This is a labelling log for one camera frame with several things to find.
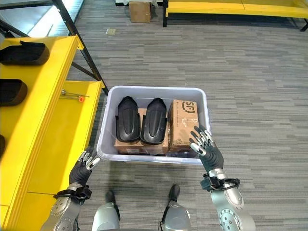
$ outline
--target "cardboard box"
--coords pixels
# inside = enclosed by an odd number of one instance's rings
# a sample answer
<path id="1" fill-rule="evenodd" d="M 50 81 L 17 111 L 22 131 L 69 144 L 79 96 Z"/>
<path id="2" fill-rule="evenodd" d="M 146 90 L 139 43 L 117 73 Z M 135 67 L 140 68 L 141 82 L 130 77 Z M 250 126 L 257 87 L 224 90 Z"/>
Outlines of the cardboard box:
<path id="1" fill-rule="evenodd" d="M 189 139 L 193 138 L 191 131 L 199 126 L 197 103 L 174 100 L 169 110 L 170 152 L 185 152 L 190 150 Z"/>
<path id="2" fill-rule="evenodd" d="M 151 3 L 129 1 L 129 12 L 132 23 L 149 23 L 151 20 Z"/>
<path id="3" fill-rule="evenodd" d="M 142 126 L 142 119 L 143 115 L 146 114 L 146 108 L 139 108 L 138 112 L 140 114 L 140 125 Z M 166 154 L 168 151 L 168 122 L 166 126 L 166 132 L 165 132 L 165 138 L 164 141 L 161 144 L 157 145 L 151 145 L 146 144 L 139 141 L 135 142 L 120 142 L 118 139 L 115 140 L 115 148 L 121 153 L 121 154 L 145 154 L 145 155 L 157 155 L 157 154 Z"/>

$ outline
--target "white plastic bin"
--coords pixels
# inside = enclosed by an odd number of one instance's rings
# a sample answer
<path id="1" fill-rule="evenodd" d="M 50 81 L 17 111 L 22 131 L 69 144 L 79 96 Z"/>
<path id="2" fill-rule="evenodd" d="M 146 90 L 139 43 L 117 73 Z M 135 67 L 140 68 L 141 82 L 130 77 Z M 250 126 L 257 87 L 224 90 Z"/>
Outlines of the white plastic bin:
<path id="1" fill-rule="evenodd" d="M 118 154 L 118 151 L 114 148 L 116 140 L 115 116 L 117 115 L 118 104 L 126 96 L 132 97 L 139 108 L 146 108 L 148 104 L 157 97 L 164 100 L 167 109 L 169 109 L 172 101 L 175 99 L 197 102 L 199 124 L 205 126 L 206 129 L 211 132 L 206 95 L 201 89 L 116 86 L 111 88 L 108 94 L 101 133 L 97 144 L 97 153 L 102 159 L 201 165 L 199 158 Z"/>

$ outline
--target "robot wrist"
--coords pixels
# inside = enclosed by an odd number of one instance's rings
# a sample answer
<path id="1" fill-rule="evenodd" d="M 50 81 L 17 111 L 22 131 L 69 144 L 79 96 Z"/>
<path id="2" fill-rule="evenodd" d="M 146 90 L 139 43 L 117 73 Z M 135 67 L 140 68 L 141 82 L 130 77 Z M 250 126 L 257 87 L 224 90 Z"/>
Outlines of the robot wrist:
<path id="1" fill-rule="evenodd" d="M 213 169 L 209 174 L 203 175 L 204 179 L 200 181 L 202 189 L 206 189 L 208 192 L 225 191 L 231 188 L 238 188 L 240 185 L 239 179 L 228 178 L 226 173 L 221 169 Z"/>
<path id="2" fill-rule="evenodd" d="M 89 189 L 88 185 L 81 186 L 78 183 L 72 183 L 65 190 L 59 191 L 54 198 L 59 197 L 70 197 L 72 199 L 78 200 L 79 202 L 84 202 L 91 198 L 92 191 Z"/>

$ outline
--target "yellow table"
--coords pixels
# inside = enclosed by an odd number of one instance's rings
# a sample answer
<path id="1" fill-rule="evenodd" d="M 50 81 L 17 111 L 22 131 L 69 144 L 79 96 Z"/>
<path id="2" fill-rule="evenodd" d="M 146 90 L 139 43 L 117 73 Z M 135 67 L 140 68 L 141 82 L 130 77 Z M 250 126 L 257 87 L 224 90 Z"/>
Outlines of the yellow table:
<path id="1" fill-rule="evenodd" d="M 248 14 L 308 18 L 305 0 L 164 0 L 164 21 L 169 13 Z"/>
<path id="2" fill-rule="evenodd" d="M 21 104 L 0 108 L 0 134 L 6 140 L 0 162 L 1 227 L 12 230 L 30 186 L 36 193 L 45 193 L 47 184 L 52 186 L 50 193 L 67 187 L 69 171 L 89 142 L 102 88 L 99 81 L 64 83 L 76 50 L 83 48 L 77 36 L 7 38 L 1 48 L 20 40 L 45 43 L 50 57 L 41 66 L 0 65 L 1 78 L 19 78 L 28 86 Z M 59 99 L 62 88 L 89 97 L 84 103 Z M 58 173 L 52 175 L 54 168 Z M 37 186 L 36 178 L 42 176 L 46 179 L 40 178 Z"/>

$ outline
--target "robotic arm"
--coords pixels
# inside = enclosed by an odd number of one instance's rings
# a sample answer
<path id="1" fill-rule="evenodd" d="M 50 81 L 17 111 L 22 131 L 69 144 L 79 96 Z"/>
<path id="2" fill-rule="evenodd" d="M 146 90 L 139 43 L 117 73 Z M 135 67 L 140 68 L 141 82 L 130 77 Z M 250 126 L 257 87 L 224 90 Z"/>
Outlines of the robotic arm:
<path id="1" fill-rule="evenodd" d="M 195 126 L 199 135 L 192 131 L 196 143 L 191 139 L 191 148 L 199 154 L 207 171 L 200 182 L 202 189 L 211 192 L 212 202 L 216 207 L 219 224 L 224 231 L 255 231 L 252 217 L 244 209 L 244 201 L 238 190 L 239 179 L 229 179 L 223 170 L 223 156 L 209 132 Z"/>
<path id="2" fill-rule="evenodd" d="M 80 208 L 92 194 L 86 183 L 92 169 L 100 161 L 100 158 L 92 156 L 92 152 L 92 148 L 87 148 L 81 153 L 69 175 L 68 188 L 54 196 L 57 200 L 52 206 L 50 215 L 42 226 L 41 231 L 78 230 L 77 218 Z"/>

